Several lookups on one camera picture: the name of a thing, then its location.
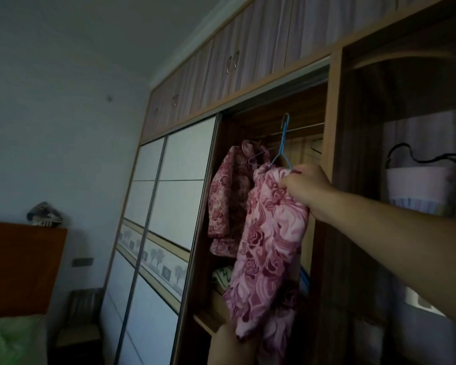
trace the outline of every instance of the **metal handle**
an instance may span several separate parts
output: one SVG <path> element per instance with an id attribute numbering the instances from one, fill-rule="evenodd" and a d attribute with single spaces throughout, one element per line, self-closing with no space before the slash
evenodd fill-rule
<path id="1" fill-rule="evenodd" d="M 234 62 L 233 62 L 233 66 L 235 67 L 235 69 L 237 68 L 237 63 L 238 63 L 238 58 L 240 57 L 240 50 L 238 50 L 235 54 L 235 58 L 234 58 Z"/>
<path id="2" fill-rule="evenodd" d="M 228 60 L 226 61 L 226 73 L 227 73 L 227 74 L 230 73 L 230 63 L 231 63 L 231 55 L 230 55 L 230 57 L 228 58 Z"/>

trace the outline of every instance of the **wardrobe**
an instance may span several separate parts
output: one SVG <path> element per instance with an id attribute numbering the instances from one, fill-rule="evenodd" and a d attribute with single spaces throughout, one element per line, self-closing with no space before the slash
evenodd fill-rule
<path id="1" fill-rule="evenodd" d="M 234 262 L 209 252 L 207 191 L 231 146 L 273 157 L 288 113 L 292 165 L 384 200 L 385 126 L 453 110 L 456 0 L 250 0 L 151 94 L 105 284 L 106 363 L 206 363 L 229 319 L 212 272 Z M 415 361 L 394 358 L 380 264 L 310 215 L 301 265 L 288 363 Z"/>

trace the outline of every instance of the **rose pattern fabric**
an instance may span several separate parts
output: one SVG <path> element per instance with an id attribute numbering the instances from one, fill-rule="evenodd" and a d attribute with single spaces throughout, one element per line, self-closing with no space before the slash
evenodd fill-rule
<path id="1" fill-rule="evenodd" d="M 263 161 L 269 160 L 265 147 L 244 140 L 241 146 L 230 148 L 210 185 L 208 195 L 209 225 L 207 235 L 213 238 L 210 251 L 214 255 L 235 258 L 246 217 L 246 200 L 253 188 L 256 161 L 249 159 L 263 152 Z"/>
<path id="2" fill-rule="evenodd" d="M 300 245 L 309 210 L 279 188 L 290 173 L 266 163 L 254 172 L 231 282 L 224 294 L 239 338 L 263 325 L 259 364 L 283 362 L 295 317 Z"/>

